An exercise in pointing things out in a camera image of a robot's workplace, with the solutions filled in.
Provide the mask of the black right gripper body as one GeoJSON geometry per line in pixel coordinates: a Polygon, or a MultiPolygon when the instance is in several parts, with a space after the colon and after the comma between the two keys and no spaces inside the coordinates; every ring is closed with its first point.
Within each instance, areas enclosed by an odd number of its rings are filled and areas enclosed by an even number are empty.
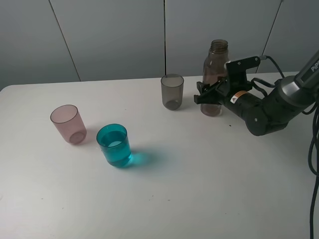
{"type": "Polygon", "coordinates": [[[252,89],[250,81],[220,78],[215,87],[216,103],[225,106],[231,112],[246,112],[252,107],[252,89]]]}

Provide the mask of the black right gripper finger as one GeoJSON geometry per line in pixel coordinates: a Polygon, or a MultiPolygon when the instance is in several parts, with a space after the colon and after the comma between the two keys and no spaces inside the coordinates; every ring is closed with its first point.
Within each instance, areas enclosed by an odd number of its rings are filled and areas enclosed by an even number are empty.
{"type": "Polygon", "coordinates": [[[196,87],[200,96],[224,96],[222,90],[222,85],[224,84],[224,79],[218,79],[214,84],[208,84],[203,82],[197,82],[196,87]]]}
{"type": "Polygon", "coordinates": [[[219,105],[219,97],[215,88],[199,88],[199,94],[193,96],[194,102],[197,105],[219,105]]]}

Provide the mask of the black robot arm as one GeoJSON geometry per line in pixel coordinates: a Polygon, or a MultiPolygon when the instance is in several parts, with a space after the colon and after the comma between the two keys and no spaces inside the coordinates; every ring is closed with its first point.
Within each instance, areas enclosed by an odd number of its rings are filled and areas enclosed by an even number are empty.
{"type": "Polygon", "coordinates": [[[274,84],[253,78],[246,71],[260,65],[266,56],[253,56],[225,63],[227,76],[213,85],[197,82],[196,104],[223,105],[255,136],[284,129],[290,120],[311,105],[319,104],[319,55],[316,53],[295,76],[274,84]]]}

